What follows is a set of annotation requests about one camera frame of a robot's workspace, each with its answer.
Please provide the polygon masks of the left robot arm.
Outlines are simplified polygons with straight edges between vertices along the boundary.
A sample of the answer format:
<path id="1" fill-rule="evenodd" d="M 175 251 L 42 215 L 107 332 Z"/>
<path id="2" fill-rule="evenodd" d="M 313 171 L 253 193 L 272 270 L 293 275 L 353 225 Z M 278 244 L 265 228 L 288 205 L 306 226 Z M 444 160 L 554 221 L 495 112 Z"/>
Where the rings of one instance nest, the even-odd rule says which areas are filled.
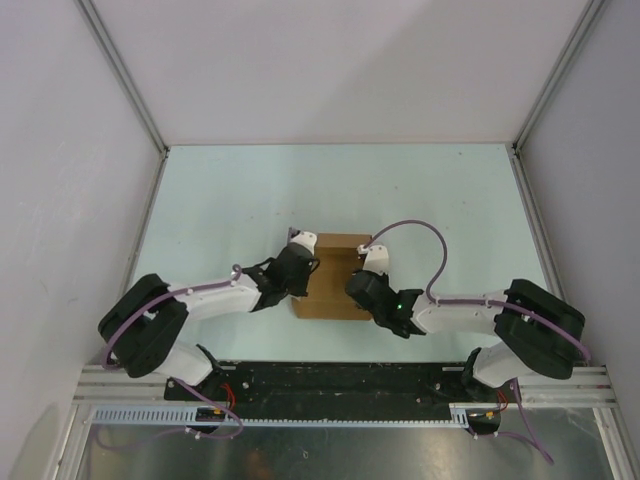
<path id="1" fill-rule="evenodd" d="M 174 288 L 156 274 L 141 277 L 101 319 L 105 341 L 101 364 L 131 378 L 152 373 L 185 383 L 197 398 L 214 397 L 221 387 L 217 360 L 200 344 L 179 339 L 200 320 L 232 313 L 255 313 L 283 299 L 304 297 L 320 260 L 306 247 L 289 243 L 277 257 L 250 267 L 232 266 L 225 280 Z"/>

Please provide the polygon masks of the brown cardboard box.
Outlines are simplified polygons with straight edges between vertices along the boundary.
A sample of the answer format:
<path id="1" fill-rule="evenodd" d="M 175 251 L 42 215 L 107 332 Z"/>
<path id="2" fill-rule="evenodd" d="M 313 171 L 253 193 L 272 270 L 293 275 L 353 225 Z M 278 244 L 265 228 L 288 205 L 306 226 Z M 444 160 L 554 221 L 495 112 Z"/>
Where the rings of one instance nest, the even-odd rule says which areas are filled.
<path id="1" fill-rule="evenodd" d="M 352 274 L 364 261 L 357 248 L 371 239 L 367 234 L 320 233 L 315 256 L 320 265 L 311 274 L 307 295 L 291 301 L 294 314 L 306 320 L 370 321 L 371 315 L 359 308 L 346 293 Z"/>

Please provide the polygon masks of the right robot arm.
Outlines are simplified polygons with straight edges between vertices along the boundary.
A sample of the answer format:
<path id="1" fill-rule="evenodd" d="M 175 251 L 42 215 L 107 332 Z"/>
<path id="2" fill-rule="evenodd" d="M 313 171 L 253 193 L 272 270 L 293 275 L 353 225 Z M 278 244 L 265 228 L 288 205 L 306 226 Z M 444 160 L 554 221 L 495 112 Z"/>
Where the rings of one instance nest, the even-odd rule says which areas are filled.
<path id="1" fill-rule="evenodd" d="M 474 333 L 499 340 L 469 355 L 461 376 L 463 393 L 484 401 L 497 388 L 536 373 L 567 380 L 574 366 L 590 360 L 581 342 L 585 317 L 574 307 L 525 279 L 479 296 L 436 296 L 419 289 L 394 291 L 386 274 L 359 270 L 346 294 L 395 335 Z"/>

